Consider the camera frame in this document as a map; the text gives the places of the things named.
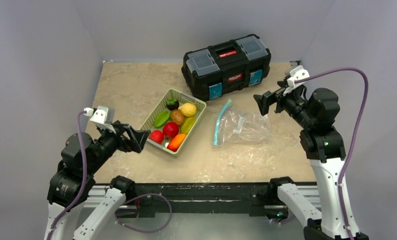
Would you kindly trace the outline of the red fake strawberry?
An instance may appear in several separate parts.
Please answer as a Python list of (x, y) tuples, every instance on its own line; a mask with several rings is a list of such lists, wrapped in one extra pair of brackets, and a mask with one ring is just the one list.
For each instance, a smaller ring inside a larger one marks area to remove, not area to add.
[(162, 131), (160, 130), (154, 130), (153, 132), (151, 132), (149, 139), (157, 144), (161, 144), (164, 140), (165, 136), (163, 134)]

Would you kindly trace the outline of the green fake fruit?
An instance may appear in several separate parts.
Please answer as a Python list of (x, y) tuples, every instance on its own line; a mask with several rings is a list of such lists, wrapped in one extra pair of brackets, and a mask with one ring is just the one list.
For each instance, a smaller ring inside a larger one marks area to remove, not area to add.
[(166, 124), (166, 122), (168, 121), (168, 119), (170, 118), (170, 112), (169, 111), (162, 111), (160, 112), (153, 121), (153, 126), (158, 129), (161, 128), (162, 126), (164, 126)]

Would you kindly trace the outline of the red fake apple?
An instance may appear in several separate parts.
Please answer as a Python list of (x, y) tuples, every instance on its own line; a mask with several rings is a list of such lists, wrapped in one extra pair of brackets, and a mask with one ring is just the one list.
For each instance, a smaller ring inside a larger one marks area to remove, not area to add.
[(168, 122), (162, 130), (166, 138), (172, 139), (179, 134), (179, 126), (174, 122)]

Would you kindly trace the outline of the red yellow fake peach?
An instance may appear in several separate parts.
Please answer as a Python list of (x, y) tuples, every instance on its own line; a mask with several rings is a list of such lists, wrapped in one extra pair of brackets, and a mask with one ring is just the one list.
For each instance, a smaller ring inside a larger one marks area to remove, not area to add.
[(167, 149), (172, 151), (172, 152), (176, 152), (178, 151), (178, 149), (180, 148), (181, 144), (183, 143), (183, 141), (185, 140), (185, 138), (187, 137), (186, 134), (184, 133), (180, 133), (177, 134), (167, 145)]

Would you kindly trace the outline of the brown fake potato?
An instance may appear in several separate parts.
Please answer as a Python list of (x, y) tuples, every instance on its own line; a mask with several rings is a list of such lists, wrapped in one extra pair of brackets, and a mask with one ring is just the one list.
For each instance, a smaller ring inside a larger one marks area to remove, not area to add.
[(185, 121), (185, 116), (179, 109), (172, 110), (169, 117), (171, 121), (178, 126), (181, 126)]

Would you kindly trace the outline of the clear zip bag blue seal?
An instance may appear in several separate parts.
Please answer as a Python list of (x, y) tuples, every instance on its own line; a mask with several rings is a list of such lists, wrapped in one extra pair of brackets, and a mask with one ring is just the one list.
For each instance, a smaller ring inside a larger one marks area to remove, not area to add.
[(212, 144), (262, 144), (270, 138), (270, 122), (267, 116), (239, 110), (228, 99), (217, 116)]

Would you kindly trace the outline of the yellow fake fruit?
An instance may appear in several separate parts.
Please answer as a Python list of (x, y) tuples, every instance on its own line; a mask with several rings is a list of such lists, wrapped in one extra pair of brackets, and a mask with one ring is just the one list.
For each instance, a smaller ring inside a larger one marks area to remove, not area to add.
[(186, 118), (180, 128), (180, 133), (187, 135), (190, 132), (190, 130), (192, 129), (192, 127), (194, 126), (195, 122), (196, 122), (196, 119), (194, 117)]

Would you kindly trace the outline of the yellow fake lemon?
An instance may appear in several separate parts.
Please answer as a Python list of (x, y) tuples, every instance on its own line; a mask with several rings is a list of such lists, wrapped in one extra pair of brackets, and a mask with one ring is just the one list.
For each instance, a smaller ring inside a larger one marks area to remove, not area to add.
[(186, 117), (186, 118), (191, 118), (194, 117), (197, 113), (197, 106), (191, 102), (186, 102), (178, 107), (178, 110), (181, 111), (181, 113)]

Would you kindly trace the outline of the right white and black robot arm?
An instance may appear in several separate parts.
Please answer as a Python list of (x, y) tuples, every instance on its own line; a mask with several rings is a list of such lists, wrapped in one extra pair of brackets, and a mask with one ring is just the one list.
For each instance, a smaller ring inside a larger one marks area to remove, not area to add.
[(366, 240), (353, 216), (345, 179), (346, 150), (341, 134), (334, 127), (340, 111), (338, 95), (327, 88), (317, 88), (304, 99), (306, 88), (292, 92), (285, 87), (275, 92), (254, 95), (262, 115), (275, 105), (277, 113), (286, 112), (300, 126), (300, 144), (315, 175), (320, 208), (299, 193), (289, 177), (273, 178), (266, 197), (275, 204), (287, 205), (303, 227), (306, 240)]

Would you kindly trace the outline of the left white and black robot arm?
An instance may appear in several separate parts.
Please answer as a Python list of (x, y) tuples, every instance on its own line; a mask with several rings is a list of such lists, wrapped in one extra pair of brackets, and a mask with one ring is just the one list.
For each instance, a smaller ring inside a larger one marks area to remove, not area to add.
[(94, 174), (116, 151), (140, 153), (151, 134), (150, 130), (135, 130), (119, 121), (110, 127), (98, 128), (98, 139), (81, 131), (67, 139), (57, 172), (49, 184), (46, 240), (74, 237), (76, 221), (96, 183)]

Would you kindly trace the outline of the dark purple fake mangosteen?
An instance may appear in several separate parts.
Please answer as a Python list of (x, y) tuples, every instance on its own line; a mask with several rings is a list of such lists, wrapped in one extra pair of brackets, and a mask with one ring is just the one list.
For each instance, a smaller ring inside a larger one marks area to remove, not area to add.
[(178, 109), (178, 107), (180, 106), (180, 103), (178, 101), (177, 98), (175, 97), (170, 97), (167, 101), (166, 101), (166, 108), (170, 111), (176, 110)]

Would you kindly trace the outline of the black toolbox with clear lids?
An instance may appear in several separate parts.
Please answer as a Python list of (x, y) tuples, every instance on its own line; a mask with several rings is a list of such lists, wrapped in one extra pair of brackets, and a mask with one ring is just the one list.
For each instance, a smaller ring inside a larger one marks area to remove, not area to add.
[(259, 85), (270, 71), (272, 54), (256, 34), (185, 53), (182, 75), (202, 101)]

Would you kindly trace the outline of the light green perforated plastic basket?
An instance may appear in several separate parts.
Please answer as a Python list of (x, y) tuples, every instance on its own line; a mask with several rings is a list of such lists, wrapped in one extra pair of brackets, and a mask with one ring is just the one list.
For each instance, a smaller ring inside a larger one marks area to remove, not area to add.
[(176, 156), (192, 135), (207, 104), (189, 94), (169, 89), (141, 126), (151, 131), (147, 142)]

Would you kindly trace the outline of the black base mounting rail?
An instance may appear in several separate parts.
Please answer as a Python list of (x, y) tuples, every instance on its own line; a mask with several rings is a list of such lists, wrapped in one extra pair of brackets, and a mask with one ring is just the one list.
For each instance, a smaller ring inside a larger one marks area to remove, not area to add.
[(119, 218), (153, 218), (156, 214), (246, 214), (276, 221), (290, 217), (287, 206), (275, 197), (268, 182), (138, 183), (122, 205)]

